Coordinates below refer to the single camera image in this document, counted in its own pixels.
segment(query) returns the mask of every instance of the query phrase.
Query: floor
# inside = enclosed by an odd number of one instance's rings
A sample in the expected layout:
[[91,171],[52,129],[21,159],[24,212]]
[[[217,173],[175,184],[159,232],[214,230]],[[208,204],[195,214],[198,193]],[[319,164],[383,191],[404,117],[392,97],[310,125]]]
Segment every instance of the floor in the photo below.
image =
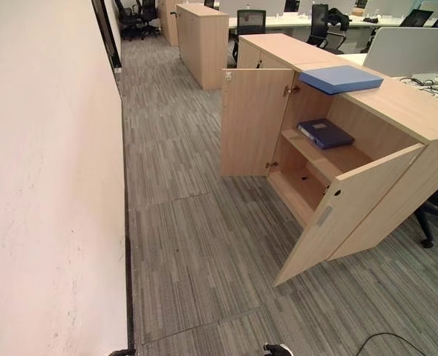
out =
[[[301,228],[263,177],[218,175],[220,91],[163,37],[122,43],[138,355],[355,355],[395,332],[438,355],[437,245],[411,217],[378,247],[272,281]],[[416,355],[397,339],[361,355]]]

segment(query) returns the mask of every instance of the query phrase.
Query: chair base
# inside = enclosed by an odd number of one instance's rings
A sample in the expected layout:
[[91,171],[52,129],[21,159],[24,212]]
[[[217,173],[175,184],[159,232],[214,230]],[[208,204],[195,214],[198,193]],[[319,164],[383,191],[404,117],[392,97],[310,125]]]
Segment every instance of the chair base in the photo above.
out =
[[146,24],[145,26],[141,27],[141,30],[143,33],[147,33],[148,35],[153,35],[157,37],[160,34],[160,29],[155,26],[151,26],[150,24]]
[[120,37],[129,41],[137,37],[140,37],[140,39],[144,40],[145,33],[141,27],[127,27],[120,31]]
[[423,248],[432,248],[434,247],[434,236],[432,234],[432,231],[430,230],[430,226],[428,224],[428,220],[427,217],[425,216],[425,213],[429,213],[438,217],[438,208],[436,208],[432,204],[425,202],[414,212],[417,220],[419,221],[420,227],[424,231],[425,237],[427,237],[425,240],[422,240],[420,243],[422,244]]

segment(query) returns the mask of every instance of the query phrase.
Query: desk partition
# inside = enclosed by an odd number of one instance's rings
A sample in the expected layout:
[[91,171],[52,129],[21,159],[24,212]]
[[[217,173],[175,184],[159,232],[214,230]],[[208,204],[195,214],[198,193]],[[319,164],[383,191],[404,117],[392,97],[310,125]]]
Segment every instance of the desk partition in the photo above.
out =
[[422,5],[420,5],[420,10],[433,11],[431,18],[438,19],[438,2],[433,1],[424,1]]
[[368,0],[364,15],[373,17],[389,15],[392,17],[407,16],[414,8],[415,0]]
[[220,0],[219,11],[228,13],[229,17],[236,17],[237,10],[247,9],[265,10],[267,16],[284,14],[285,0]]
[[315,4],[328,4],[328,8],[337,8],[342,13],[350,15],[353,12],[354,4],[356,0],[300,0],[300,7],[298,8],[298,14],[311,15],[311,7]]
[[388,76],[438,73],[438,28],[381,28],[363,65]]

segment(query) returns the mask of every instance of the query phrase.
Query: black cable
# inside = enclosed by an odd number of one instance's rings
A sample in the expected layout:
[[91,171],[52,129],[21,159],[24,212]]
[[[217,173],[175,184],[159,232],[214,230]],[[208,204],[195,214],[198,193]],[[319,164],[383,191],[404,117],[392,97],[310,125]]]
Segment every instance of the black cable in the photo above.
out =
[[422,356],[427,356],[426,354],[423,353],[422,350],[418,349],[417,347],[415,347],[410,341],[407,341],[406,339],[404,339],[402,336],[399,336],[398,334],[394,334],[393,332],[378,332],[377,334],[372,334],[370,337],[368,337],[365,341],[365,343],[362,344],[362,346],[359,348],[358,353],[356,354],[356,356],[359,356],[359,354],[361,353],[361,351],[363,350],[363,348],[366,346],[366,343],[372,339],[375,336],[380,336],[380,335],[390,335],[390,336],[394,336],[399,338],[400,340],[405,341],[408,345],[412,346],[415,350],[417,350]]

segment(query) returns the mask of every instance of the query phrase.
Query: blue folder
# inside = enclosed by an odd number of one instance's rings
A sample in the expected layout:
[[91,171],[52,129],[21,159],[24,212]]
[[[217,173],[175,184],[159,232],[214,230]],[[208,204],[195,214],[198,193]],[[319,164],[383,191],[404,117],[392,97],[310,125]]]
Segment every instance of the blue folder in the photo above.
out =
[[305,70],[299,79],[326,94],[378,88],[382,78],[350,65]]

